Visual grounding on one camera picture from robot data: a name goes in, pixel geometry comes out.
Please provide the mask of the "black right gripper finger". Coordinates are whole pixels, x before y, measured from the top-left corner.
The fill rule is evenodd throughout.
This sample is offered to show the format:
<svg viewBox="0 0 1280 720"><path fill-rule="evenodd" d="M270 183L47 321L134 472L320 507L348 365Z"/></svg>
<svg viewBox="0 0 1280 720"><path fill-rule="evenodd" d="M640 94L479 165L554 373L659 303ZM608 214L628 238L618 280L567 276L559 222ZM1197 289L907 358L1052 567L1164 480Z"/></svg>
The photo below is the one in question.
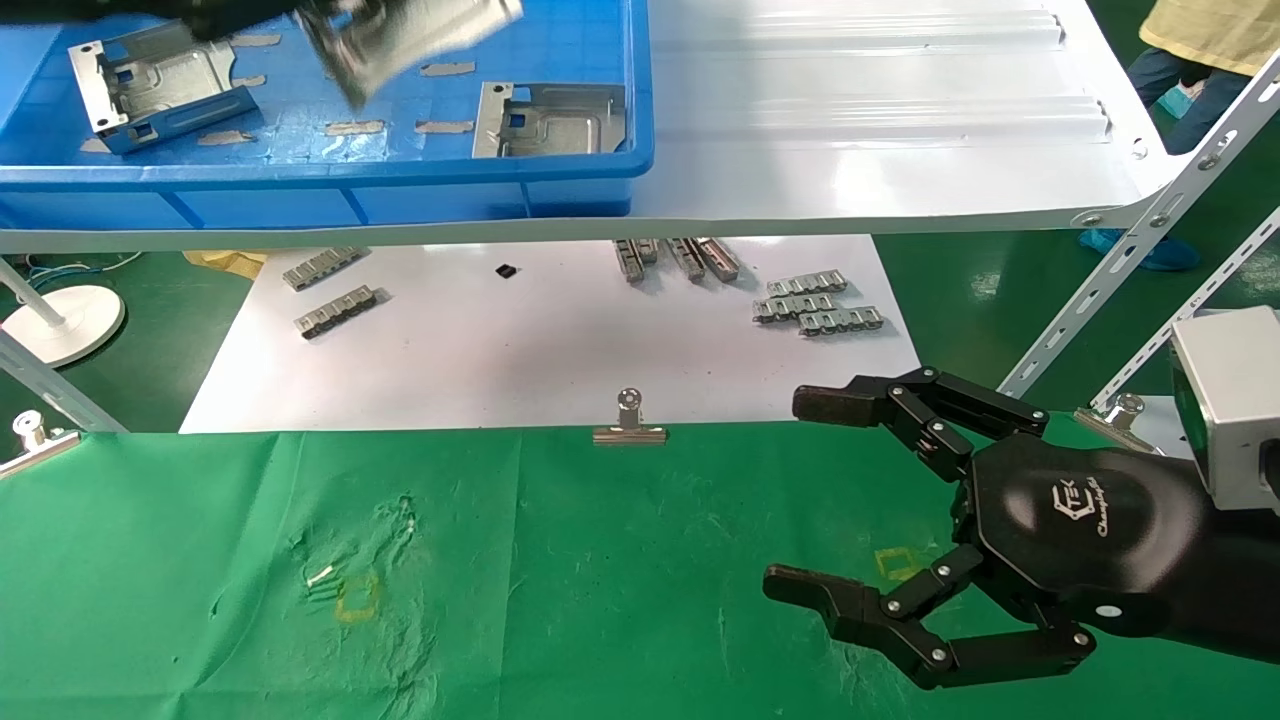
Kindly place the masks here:
<svg viewBox="0 0 1280 720"><path fill-rule="evenodd" d="M772 564L763 592L776 602L817 612L831 639L882 653L924 691L1061 676L1094 652L1089 632L1041 609L1030 614L1030 630L955 641L932 633L925 619L974 584L984 569L984 555L960 544L882 592L850 578Z"/></svg>
<svg viewBox="0 0 1280 720"><path fill-rule="evenodd" d="M961 480L975 452L960 430L987 439L1041 437L1047 411L932 366L897 377L856 375L845 387L800 386L800 421L883 427L942 480Z"/></svg>

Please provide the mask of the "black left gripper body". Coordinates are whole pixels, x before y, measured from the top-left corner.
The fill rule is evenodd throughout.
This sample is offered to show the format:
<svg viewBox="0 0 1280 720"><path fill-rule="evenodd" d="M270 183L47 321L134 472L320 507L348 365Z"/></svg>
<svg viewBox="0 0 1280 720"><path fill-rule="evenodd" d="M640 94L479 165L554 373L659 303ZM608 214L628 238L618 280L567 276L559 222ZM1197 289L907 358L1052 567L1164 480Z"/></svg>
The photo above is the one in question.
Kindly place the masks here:
<svg viewBox="0 0 1280 720"><path fill-rule="evenodd" d="M301 1L81 1L84 18L141 14L179 20L200 41L216 41L296 10Z"/></svg>

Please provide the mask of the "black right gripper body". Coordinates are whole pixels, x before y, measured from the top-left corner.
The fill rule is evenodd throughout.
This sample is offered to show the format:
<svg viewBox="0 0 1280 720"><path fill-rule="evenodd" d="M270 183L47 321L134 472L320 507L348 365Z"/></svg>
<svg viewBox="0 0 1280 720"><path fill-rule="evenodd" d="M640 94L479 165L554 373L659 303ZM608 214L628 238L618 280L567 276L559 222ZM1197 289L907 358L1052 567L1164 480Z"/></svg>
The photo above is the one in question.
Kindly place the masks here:
<svg viewBox="0 0 1280 720"><path fill-rule="evenodd" d="M1190 462L1014 436L973 456L964 487L957 533L982 552L975 585L1014 618L1180 634L1213 512Z"/></svg>

